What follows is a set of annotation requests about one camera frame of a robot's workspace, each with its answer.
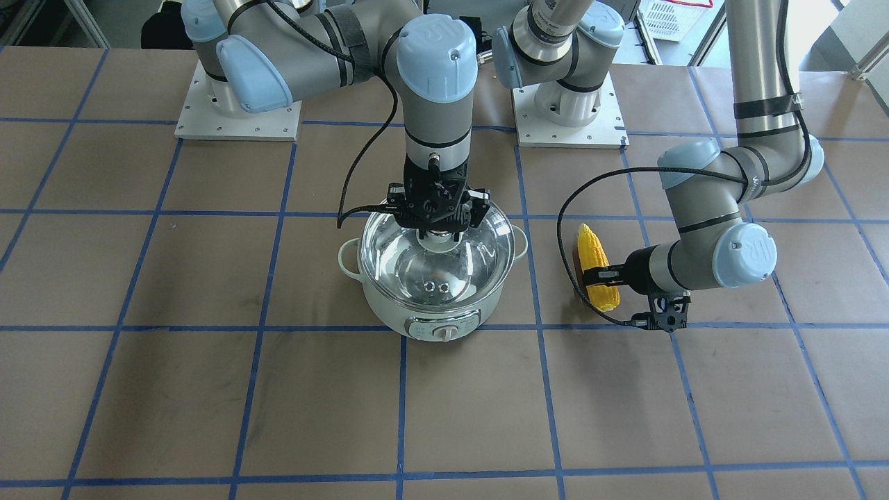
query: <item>pot handle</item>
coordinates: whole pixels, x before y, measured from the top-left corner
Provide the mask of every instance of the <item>pot handle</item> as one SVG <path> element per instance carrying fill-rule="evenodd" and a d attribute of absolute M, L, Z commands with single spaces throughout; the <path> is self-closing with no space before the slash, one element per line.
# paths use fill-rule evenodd
<path fill-rule="evenodd" d="M 359 241 L 361 241 L 361 238 L 352 238 L 346 243 L 343 243 L 340 247 L 340 251 L 336 255 L 336 260 L 340 264 L 342 273 L 358 282 L 361 281 L 361 275 L 346 268 L 346 264 L 342 263 L 342 253 L 351 246 L 358 246 Z"/>
<path fill-rule="evenodd" d="M 528 245 L 529 245 L 529 244 L 528 244 L 528 235 L 525 234 L 525 232 L 522 230 L 522 228 L 519 228 L 519 227 L 516 226 L 515 224 L 510 224 L 510 225 L 512 226 L 512 232 L 513 232 L 513 234 L 518 233 L 518 234 L 522 235 L 522 239 L 525 241 L 525 248 L 522 249 L 522 253 L 521 253 L 521 254 L 517 254 L 517 255 L 513 258 L 513 260 L 516 260 L 516 261 L 517 261 L 517 260 L 521 259 L 522 257 L 524 257 L 525 254 L 528 253 Z"/>

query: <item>pot lid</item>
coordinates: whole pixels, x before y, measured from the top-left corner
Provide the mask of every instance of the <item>pot lid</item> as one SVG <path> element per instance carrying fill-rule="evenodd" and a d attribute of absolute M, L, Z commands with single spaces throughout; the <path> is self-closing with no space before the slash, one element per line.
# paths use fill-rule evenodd
<path fill-rule="evenodd" d="M 358 265 L 389 299 L 421 312 L 460 310 L 481 302 L 506 279 L 515 240 L 496 205 L 459 242 L 399 226 L 391 214 L 372 214 L 364 226 Z"/>

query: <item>yellow corn cob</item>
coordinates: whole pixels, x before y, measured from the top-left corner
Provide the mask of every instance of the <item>yellow corn cob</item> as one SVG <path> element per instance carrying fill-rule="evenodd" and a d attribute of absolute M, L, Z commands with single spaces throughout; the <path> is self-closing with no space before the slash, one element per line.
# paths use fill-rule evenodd
<path fill-rule="evenodd" d="M 608 257 L 602 249 L 598 236 L 587 224 L 581 224 L 577 231 L 577 255 L 581 258 L 581 269 L 605 267 Z M 621 293 L 616 286 L 587 286 L 589 301 L 601 310 L 609 311 L 621 304 Z"/>

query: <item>tiled table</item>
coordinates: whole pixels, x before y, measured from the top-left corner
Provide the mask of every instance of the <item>tiled table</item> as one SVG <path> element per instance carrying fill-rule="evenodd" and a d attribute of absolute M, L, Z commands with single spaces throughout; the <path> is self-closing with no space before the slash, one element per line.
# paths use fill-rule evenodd
<path fill-rule="evenodd" d="M 579 151 L 516 148 L 483 67 L 471 179 L 533 245 L 487 325 L 431 344 L 335 263 L 385 88 L 307 101 L 298 146 L 176 141 L 195 62 L 0 52 L 0 498 L 889 497 L 889 119 L 868 87 L 803 75 L 828 166 L 747 212 L 774 278 L 693 294 L 668 335 L 581 307 L 554 219 L 597 173 L 733 143 L 728 73 L 615 67 L 631 145 Z M 382 135 L 350 205 L 380 199 L 403 147 Z M 654 175 L 568 219 L 616 262 L 676 236 Z M 627 290 L 618 316 L 643 306 Z"/>

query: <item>white mounting plate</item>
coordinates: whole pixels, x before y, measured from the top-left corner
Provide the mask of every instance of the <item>white mounting plate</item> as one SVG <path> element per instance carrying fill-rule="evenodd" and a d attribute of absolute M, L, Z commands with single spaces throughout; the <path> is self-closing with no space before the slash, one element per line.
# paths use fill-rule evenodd
<path fill-rule="evenodd" d="M 198 62 L 176 124 L 176 137 L 209 141 L 296 141 L 301 102 L 264 113 L 241 111 L 243 114 L 229 117 L 220 113 L 211 101 L 209 79 Z"/>
<path fill-rule="evenodd" d="M 621 107 L 614 95 L 614 84 L 610 74 L 605 76 L 605 81 L 602 83 L 601 103 L 596 119 L 581 128 L 556 125 L 541 116 L 534 107 L 534 93 L 537 92 L 537 87 L 528 85 L 512 91 L 519 146 L 617 149 L 621 145 L 629 145 Z"/>

